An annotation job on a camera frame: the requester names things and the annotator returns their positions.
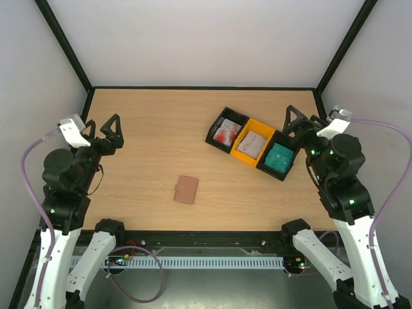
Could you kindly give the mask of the black bin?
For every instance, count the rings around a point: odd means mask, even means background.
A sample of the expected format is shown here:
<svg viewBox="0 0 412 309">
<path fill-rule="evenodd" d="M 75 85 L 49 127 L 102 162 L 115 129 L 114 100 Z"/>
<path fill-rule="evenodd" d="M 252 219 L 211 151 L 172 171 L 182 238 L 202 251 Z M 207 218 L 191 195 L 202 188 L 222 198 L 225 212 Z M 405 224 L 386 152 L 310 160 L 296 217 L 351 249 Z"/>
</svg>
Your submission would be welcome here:
<svg viewBox="0 0 412 309">
<path fill-rule="evenodd" d="M 248 116 L 225 107 L 209 128 L 205 142 L 229 154 L 249 119 Z"/>
<path fill-rule="evenodd" d="M 284 181 L 298 152 L 299 147 L 294 139 L 276 130 L 264 148 L 256 168 Z"/>
</svg>

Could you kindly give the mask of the yellow bin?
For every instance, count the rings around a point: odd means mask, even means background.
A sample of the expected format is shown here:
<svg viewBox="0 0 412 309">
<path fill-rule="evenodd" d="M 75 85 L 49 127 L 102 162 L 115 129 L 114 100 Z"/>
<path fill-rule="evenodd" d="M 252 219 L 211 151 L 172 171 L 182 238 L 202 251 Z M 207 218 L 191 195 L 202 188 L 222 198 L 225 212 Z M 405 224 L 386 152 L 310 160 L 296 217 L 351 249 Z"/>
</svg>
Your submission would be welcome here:
<svg viewBox="0 0 412 309">
<path fill-rule="evenodd" d="M 230 154 L 255 167 L 275 129 L 253 118 L 250 118 L 234 141 Z"/>
</svg>

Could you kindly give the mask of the brown leather card holder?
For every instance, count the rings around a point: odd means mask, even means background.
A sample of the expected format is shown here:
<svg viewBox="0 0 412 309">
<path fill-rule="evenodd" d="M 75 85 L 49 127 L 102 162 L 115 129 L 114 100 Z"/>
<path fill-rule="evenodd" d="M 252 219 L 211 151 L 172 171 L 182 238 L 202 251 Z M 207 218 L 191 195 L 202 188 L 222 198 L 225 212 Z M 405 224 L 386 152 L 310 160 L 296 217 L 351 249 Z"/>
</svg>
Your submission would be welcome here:
<svg viewBox="0 0 412 309">
<path fill-rule="evenodd" d="M 174 201 L 193 205 L 198 189 L 199 179 L 180 175 L 175 187 Z"/>
</svg>

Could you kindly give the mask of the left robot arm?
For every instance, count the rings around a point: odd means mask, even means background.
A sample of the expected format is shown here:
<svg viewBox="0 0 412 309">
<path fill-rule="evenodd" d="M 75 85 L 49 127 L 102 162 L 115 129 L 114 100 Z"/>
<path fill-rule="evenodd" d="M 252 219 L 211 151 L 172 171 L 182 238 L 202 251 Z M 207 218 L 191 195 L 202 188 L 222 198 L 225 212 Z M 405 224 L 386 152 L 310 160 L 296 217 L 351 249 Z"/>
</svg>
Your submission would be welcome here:
<svg viewBox="0 0 412 309">
<path fill-rule="evenodd" d="M 96 123 L 83 122 L 78 114 L 62 119 L 57 127 L 35 141 L 21 158 L 24 184 L 41 214 L 41 248 L 26 308 L 83 308 L 88 290 L 105 258 L 125 233 L 124 223 L 102 219 L 76 265 L 72 254 L 82 232 L 90 205 L 89 189 L 102 157 L 115 154 L 124 145 L 120 117 L 112 115 L 95 135 Z M 61 134 L 71 149 L 55 149 L 44 159 L 44 201 L 36 197 L 26 175 L 25 161 L 36 146 Z"/>
</svg>

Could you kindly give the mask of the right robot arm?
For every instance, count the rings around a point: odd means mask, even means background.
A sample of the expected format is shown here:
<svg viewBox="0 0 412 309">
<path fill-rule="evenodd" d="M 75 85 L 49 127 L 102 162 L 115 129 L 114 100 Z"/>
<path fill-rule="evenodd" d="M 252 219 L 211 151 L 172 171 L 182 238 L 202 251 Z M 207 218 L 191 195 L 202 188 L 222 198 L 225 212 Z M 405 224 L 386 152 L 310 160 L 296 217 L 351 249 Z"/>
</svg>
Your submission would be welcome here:
<svg viewBox="0 0 412 309">
<path fill-rule="evenodd" d="M 331 110 L 326 120 L 310 118 L 294 106 L 286 109 L 283 133 L 306 153 L 306 169 L 320 201 L 342 239 L 349 263 L 345 265 L 315 235 L 305 220 L 281 227 L 281 246 L 306 257 L 329 284 L 337 308 L 411 308 L 387 273 L 367 188 L 357 178 L 366 161 L 361 143 L 345 133 L 351 114 Z"/>
</svg>

